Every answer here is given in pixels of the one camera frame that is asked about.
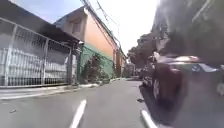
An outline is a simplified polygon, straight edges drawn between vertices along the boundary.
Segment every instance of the building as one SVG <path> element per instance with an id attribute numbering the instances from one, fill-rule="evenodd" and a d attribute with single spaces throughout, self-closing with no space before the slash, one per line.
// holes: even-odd
<path id="1" fill-rule="evenodd" d="M 81 55 L 81 67 L 94 51 L 106 58 L 103 69 L 108 75 L 111 76 L 115 68 L 117 76 L 121 76 L 126 56 L 115 43 L 111 31 L 91 8 L 81 7 L 59 19 L 55 25 L 84 42 L 85 56 Z"/>
<path id="2" fill-rule="evenodd" d="M 7 0 L 0 6 L 1 85 L 71 84 L 79 40 Z"/>

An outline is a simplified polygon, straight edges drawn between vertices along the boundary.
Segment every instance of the wall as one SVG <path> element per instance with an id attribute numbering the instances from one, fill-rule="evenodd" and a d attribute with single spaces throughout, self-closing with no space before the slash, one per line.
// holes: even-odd
<path id="1" fill-rule="evenodd" d="M 87 15 L 88 18 L 85 29 L 85 41 L 92 44 L 97 49 L 115 60 L 114 51 L 116 50 L 116 45 L 112 42 L 112 39 L 101 27 L 101 25 L 98 24 L 96 19 L 89 12 Z"/>

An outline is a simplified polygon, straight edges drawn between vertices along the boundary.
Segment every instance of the white lane line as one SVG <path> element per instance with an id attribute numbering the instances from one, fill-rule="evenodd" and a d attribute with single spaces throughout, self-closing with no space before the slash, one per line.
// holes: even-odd
<path id="1" fill-rule="evenodd" d="M 141 116 L 143 117 L 147 128 L 158 128 L 146 110 L 141 110 Z"/>
<path id="2" fill-rule="evenodd" d="M 84 114 L 85 108 L 86 108 L 86 100 L 82 100 L 78 109 L 76 110 L 76 113 L 74 115 L 73 121 L 70 125 L 70 128 L 78 128 L 80 120 L 82 119 L 82 116 Z"/>

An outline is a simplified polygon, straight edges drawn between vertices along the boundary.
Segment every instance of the car wheel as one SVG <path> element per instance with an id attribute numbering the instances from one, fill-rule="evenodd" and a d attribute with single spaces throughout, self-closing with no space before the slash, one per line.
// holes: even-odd
<path id="1" fill-rule="evenodd" d="M 155 79 L 153 83 L 153 96 L 156 101 L 160 100 L 160 84 L 158 79 Z"/>
<path id="2" fill-rule="evenodd" d="M 143 79 L 143 81 L 142 81 L 142 86 L 143 87 L 147 87 L 147 83 L 146 83 L 146 81 Z"/>

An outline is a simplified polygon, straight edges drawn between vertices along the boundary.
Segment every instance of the metal fence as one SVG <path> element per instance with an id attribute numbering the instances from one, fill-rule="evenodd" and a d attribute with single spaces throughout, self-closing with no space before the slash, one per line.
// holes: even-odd
<path id="1" fill-rule="evenodd" d="M 70 48 L 0 18 L 0 84 L 67 84 Z"/>

